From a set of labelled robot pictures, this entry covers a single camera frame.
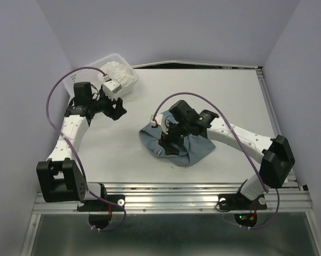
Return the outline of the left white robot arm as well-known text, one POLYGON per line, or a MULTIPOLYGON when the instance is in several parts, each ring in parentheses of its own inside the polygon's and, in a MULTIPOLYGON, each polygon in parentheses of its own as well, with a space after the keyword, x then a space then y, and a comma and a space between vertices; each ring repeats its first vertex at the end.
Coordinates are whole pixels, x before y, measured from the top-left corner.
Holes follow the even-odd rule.
POLYGON ((36 173, 44 200, 47 203, 83 201, 90 195, 90 204, 96 210, 110 209, 123 212, 124 207, 111 202, 103 185, 100 192, 94 192, 85 176, 84 166, 79 158, 82 139, 91 125, 95 114, 102 113, 116 121, 127 110, 123 100, 114 96, 116 80, 109 80, 97 89, 90 82, 79 82, 73 86, 74 96, 64 114, 59 138, 53 151, 45 161, 38 162, 36 173))

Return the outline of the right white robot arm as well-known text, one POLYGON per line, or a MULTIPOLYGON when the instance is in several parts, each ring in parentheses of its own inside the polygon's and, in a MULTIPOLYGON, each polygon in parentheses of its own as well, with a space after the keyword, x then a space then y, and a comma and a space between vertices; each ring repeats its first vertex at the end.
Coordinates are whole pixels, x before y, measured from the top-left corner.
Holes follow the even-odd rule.
POLYGON ((177 155, 184 139, 194 135, 221 142, 245 153, 251 162, 260 164, 257 172, 245 180, 236 193, 219 196, 223 211, 249 209, 267 190, 281 188, 295 164, 288 139, 282 135, 271 138, 252 133, 229 124, 221 114, 210 110, 197 113, 184 100, 172 105, 169 112, 173 122, 163 114, 150 120, 153 127, 161 127, 159 145, 167 155, 177 155))

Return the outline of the light blue denim skirt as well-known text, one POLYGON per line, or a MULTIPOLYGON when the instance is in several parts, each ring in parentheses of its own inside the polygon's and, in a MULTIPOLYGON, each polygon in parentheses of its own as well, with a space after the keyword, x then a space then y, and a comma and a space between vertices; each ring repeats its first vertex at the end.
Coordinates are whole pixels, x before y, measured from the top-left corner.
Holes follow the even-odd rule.
POLYGON ((214 143, 207 138, 207 129, 211 127, 211 122, 216 115, 209 111, 203 111, 203 113, 208 116, 202 117, 191 107, 186 110, 180 107, 172 107, 162 113, 166 117, 174 117, 177 122, 183 119, 194 122, 193 133, 184 138, 182 145, 187 149, 185 156, 174 157, 165 154, 165 150, 159 145, 159 140, 162 138, 161 127, 153 128, 150 124, 147 124, 139 131, 139 138, 154 157, 165 158, 180 167, 192 166, 204 159, 216 148, 214 143))

